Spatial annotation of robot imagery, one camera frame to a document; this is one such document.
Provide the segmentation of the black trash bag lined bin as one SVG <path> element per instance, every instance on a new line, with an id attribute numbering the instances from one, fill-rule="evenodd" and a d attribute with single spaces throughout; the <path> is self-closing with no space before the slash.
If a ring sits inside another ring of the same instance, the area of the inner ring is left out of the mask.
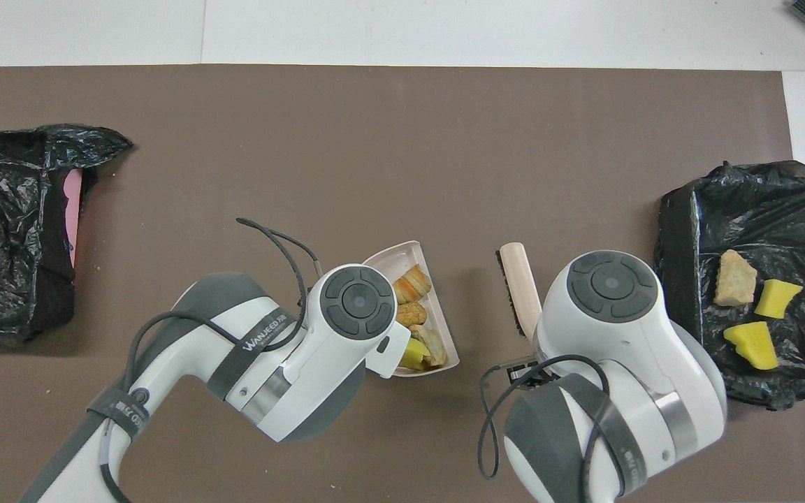
<path id="1" fill-rule="evenodd" d="M 755 369 L 724 338 L 725 329 L 760 320 L 754 305 L 713 302 L 728 249 L 757 270 L 756 296 L 770 278 L 801 287 L 785 317 L 767 319 L 772 370 Z M 671 319 L 712 357 L 729 398 L 770 410 L 805 399 L 805 163 L 725 163 L 665 194 L 653 268 Z"/>

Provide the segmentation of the pink plastic bin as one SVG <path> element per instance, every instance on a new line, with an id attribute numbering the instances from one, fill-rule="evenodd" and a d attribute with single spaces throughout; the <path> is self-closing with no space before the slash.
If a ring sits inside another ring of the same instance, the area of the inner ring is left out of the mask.
<path id="1" fill-rule="evenodd" d="M 75 268 L 75 249 L 78 239 L 79 217 L 81 207 L 82 172 L 80 169 L 71 170 L 64 179 L 65 197 L 65 231 L 68 238 L 68 248 L 71 267 Z"/>

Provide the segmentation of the pale crumbly bread chunk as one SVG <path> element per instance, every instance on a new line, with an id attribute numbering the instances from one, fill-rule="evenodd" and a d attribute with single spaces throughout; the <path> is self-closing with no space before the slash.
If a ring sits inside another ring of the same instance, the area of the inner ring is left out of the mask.
<path id="1" fill-rule="evenodd" d="M 427 368 L 442 367 L 447 362 L 447 351 L 437 331 L 418 324 L 409 327 L 409 331 L 415 340 L 427 347 L 428 354 L 422 360 Z"/>

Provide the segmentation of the small yellow sponge wedge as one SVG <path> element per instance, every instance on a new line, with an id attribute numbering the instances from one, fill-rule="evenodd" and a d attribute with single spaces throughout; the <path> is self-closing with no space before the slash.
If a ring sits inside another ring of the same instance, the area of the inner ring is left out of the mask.
<path id="1" fill-rule="evenodd" d="M 788 305 L 801 293 L 803 286 L 776 278 L 766 279 L 754 313 L 761 317 L 783 319 Z"/>

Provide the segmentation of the brown paper table mat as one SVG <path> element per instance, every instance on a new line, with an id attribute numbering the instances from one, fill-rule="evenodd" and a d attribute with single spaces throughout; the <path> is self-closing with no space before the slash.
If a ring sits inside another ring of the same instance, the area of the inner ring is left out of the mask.
<path id="1" fill-rule="evenodd" d="M 651 260 L 660 197 L 731 163 L 792 159 L 766 71 L 341 66 L 0 68 L 0 131 L 104 126 L 133 143 L 80 220 L 71 322 L 0 346 L 0 503 L 16 503 L 124 367 L 137 329 L 211 272 L 243 271 L 295 312 L 280 251 L 325 268 L 419 241 L 460 363 L 368 378 L 308 442 L 271 442 L 184 378 L 122 463 L 137 503 L 520 503 L 485 481 L 485 369 L 530 353 L 495 251 L 537 286 L 592 249 Z"/>

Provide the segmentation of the brown round cookie piece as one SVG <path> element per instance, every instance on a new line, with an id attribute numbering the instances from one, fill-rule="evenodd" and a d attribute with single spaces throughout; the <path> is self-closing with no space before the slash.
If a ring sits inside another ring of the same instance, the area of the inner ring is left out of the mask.
<path id="1" fill-rule="evenodd" d="M 427 309 L 416 300 L 414 302 L 403 303 L 397 307 L 396 321 L 403 327 L 422 326 L 427 319 Z"/>

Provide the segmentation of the small orange striped croissant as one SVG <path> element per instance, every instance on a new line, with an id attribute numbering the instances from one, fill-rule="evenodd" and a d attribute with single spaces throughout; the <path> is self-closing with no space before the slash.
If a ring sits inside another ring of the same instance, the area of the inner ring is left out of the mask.
<path id="1" fill-rule="evenodd" d="M 428 275 L 421 269 L 421 264 L 416 264 L 409 268 L 396 281 L 392 283 L 392 289 L 399 305 L 418 302 L 433 289 L 433 284 Z"/>

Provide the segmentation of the yellow sponge piece with notch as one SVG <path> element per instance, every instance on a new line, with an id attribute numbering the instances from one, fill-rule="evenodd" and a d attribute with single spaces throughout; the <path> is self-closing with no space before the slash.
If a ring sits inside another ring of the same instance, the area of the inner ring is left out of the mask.
<path id="1" fill-rule="evenodd" d="M 410 338 L 398 366 L 408 370 L 424 372 L 424 370 L 428 369 L 427 359 L 429 356 L 430 351 L 425 344 L 415 338 Z"/>

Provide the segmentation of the large yellow sponge block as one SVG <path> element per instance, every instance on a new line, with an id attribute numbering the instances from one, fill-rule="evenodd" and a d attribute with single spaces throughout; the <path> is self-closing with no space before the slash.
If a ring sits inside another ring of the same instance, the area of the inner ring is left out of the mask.
<path id="1" fill-rule="evenodd" d="M 774 343 L 766 321 L 754 321 L 724 330 L 726 341 L 734 345 L 739 356 L 756 370 L 773 370 L 779 366 Z"/>

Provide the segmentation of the beige hand brush black bristles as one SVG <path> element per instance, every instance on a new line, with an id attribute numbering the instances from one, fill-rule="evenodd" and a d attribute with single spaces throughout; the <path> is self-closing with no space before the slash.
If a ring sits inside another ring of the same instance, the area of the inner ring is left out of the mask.
<path id="1" fill-rule="evenodd" d="M 518 326 L 531 342 L 541 317 L 541 300 L 523 243 L 508 242 L 498 250 L 498 258 Z"/>

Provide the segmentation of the black trash bag over pink bin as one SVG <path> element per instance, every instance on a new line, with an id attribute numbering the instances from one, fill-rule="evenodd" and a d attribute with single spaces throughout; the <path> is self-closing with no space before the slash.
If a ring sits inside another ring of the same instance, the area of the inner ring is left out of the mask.
<path id="1" fill-rule="evenodd" d="M 118 131 L 87 125 L 0 131 L 0 343 L 24 343 L 73 318 L 66 178 L 79 170 L 92 187 L 99 166 L 131 147 Z"/>

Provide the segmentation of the beige plastic dustpan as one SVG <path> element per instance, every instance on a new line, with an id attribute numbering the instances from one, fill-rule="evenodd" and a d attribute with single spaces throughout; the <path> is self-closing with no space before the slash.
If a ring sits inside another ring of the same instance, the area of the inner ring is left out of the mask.
<path id="1" fill-rule="evenodd" d="M 424 326 L 437 331 L 443 340 L 445 351 L 447 351 L 447 362 L 442 367 L 428 368 L 427 370 L 424 370 L 424 372 L 400 368 L 397 365 L 392 375 L 394 377 L 411 378 L 415 376 L 429 375 L 440 372 L 440 370 L 457 366 L 457 364 L 460 363 L 460 358 L 458 356 L 456 346 L 454 346 L 454 342 L 451 339 L 451 334 L 449 332 L 447 322 L 445 321 L 443 309 L 441 308 L 440 302 L 437 298 L 434 281 L 429 275 L 427 261 L 425 261 L 425 257 L 421 249 L 421 243 L 417 241 L 409 241 L 400 243 L 399 245 L 394 245 L 388 249 L 383 249 L 383 251 L 377 252 L 377 254 L 368 258 L 367 261 L 364 261 L 364 264 L 383 274 L 383 276 L 389 280 L 391 286 L 393 281 L 396 281 L 399 277 L 402 277 L 402 275 L 405 274 L 409 268 L 412 268 L 416 264 L 421 264 L 421 269 L 426 275 L 429 276 L 433 284 L 433 289 L 431 292 L 429 292 L 422 299 L 419 299 L 418 302 L 420 302 L 427 309 L 428 319 Z M 368 354 L 366 358 L 368 368 L 370 368 L 374 362 L 384 365 L 389 364 L 391 356 L 397 356 L 397 363 L 399 364 L 400 358 L 402 358 L 403 353 L 405 352 L 409 339 L 413 338 L 409 328 L 403 327 L 396 321 L 398 302 L 396 300 L 396 296 L 394 296 L 394 299 L 395 300 L 391 302 L 393 314 L 391 316 L 392 324 L 389 333 L 389 345 L 385 350 L 378 349 L 376 351 L 371 351 L 371 353 Z"/>

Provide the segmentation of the large striped croissant piece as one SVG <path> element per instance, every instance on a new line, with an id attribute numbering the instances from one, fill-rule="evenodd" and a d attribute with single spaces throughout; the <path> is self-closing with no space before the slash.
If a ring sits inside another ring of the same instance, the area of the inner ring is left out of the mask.
<path id="1" fill-rule="evenodd" d="M 722 307 L 749 305 L 756 296 L 757 270 L 734 249 L 720 256 L 713 303 Z"/>

